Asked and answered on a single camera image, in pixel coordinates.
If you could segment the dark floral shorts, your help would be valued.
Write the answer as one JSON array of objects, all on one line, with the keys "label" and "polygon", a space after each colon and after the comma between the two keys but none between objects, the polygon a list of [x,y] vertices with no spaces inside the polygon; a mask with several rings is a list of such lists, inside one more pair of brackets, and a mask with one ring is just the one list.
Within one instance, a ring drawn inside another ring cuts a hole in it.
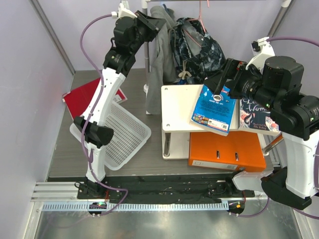
[{"label": "dark floral shorts", "polygon": [[189,19],[179,18],[170,32],[170,46],[179,85],[202,84],[226,62],[219,43],[207,31],[203,36],[200,23]]}]

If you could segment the pink wire hanger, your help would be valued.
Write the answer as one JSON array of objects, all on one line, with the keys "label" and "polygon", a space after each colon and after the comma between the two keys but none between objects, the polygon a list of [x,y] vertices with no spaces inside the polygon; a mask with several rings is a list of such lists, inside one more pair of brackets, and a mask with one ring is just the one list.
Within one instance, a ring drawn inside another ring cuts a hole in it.
[{"label": "pink wire hanger", "polygon": [[198,18],[190,18],[188,21],[198,21],[201,25],[201,29],[203,31],[203,36],[205,36],[206,34],[206,28],[204,26],[203,20],[202,20],[202,1],[199,0],[199,14],[198,14]]}]

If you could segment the grey shorts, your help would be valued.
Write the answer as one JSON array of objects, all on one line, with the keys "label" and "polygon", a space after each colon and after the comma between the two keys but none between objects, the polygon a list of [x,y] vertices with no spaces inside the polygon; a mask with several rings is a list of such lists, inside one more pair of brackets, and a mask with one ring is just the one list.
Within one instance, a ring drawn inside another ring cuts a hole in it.
[{"label": "grey shorts", "polygon": [[170,46],[169,32],[177,22],[162,6],[154,6],[150,10],[151,17],[165,20],[164,26],[155,38],[155,51],[148,77],[146,94],[146,111],[151,115],[161,113],[161,87],[176,80],[176,69]]}]

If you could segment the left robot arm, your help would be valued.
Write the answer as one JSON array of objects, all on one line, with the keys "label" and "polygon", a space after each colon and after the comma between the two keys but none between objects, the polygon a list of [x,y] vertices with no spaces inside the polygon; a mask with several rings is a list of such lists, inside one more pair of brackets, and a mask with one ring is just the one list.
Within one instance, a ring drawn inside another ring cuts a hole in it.
[{"label": "left robot arm", "polygon": [[146,42],[155,39],[166,20],[154,18],[140,11],[117,14],[111,38],[111,48],[105,55],[103,68],[98,69],[100,81],[89,106],[73,120],[80,131],[80,142],[87,158],[87,173],[79,186],[79,196],[102,198],[113,187],[104,184],[106,179],[103,155],[115,131],[106,125],[106,118],[115,104],[113,98],[134,65],[135,54]]}]

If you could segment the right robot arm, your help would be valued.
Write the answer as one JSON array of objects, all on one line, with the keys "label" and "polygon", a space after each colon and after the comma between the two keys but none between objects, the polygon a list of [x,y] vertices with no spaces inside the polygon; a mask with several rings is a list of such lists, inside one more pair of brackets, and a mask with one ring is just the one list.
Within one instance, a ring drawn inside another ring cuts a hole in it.
[{"label": "right robot arm", "polygon": [[288,56],[267,58],[262,70],[229,58],[204,80],[216,95],[227,87],[229,97],[248,98],[270,112],[286,145],[287,166],[263,177],[261,187],[273,201],[298,210],[311,204],[319,183],[319,99],[300,92],[303,73],[303,65]]}]

